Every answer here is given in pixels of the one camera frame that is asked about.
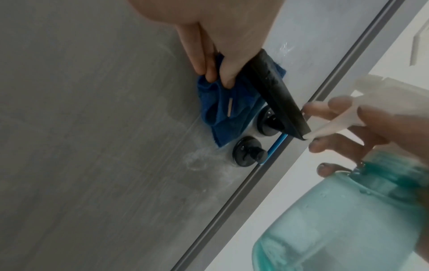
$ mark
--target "white wall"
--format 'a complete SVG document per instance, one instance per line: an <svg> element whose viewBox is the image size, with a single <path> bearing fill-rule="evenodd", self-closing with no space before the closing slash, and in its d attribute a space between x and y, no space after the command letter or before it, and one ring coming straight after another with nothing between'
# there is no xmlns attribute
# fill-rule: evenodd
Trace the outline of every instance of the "white wall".
<svg viewBox="0 0 429 271"><path fill-rule="evenodd" d="M428 18L429 3L417 14L371 73L429 89L429 56L426 56L427 61L423 61L424 63L420 61L417 66L409 67L412 38ZM358 141L348 131L343 134ZM253 244L278 216L322 180L315 170L323 162L338 163L349 168L355 166L333 152L311 154L306 150L206 271L251 271ZM404 271L420 270L429 270L429 265L414 254Z"/></svg>

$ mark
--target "cloth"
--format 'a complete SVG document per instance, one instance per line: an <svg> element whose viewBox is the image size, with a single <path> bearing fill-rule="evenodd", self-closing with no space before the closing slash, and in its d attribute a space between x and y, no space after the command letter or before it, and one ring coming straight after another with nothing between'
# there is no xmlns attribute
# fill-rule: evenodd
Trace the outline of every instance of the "cloth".
<svg viewBox="0 0 429 271"><path fill-rule="evenodd" d="M219 71L223 56L216 57ZM281 77L286 71L276 64ZM225 89L218 79L214 83L207 82L200 76L197 82L198 96L201 100L201 116L212 130L213 138L219 147L223 147L238 138L256 116L265 101L244 74L239 73L235 86ZM231 116L228 117L228 105L232 98Z"/></svg>

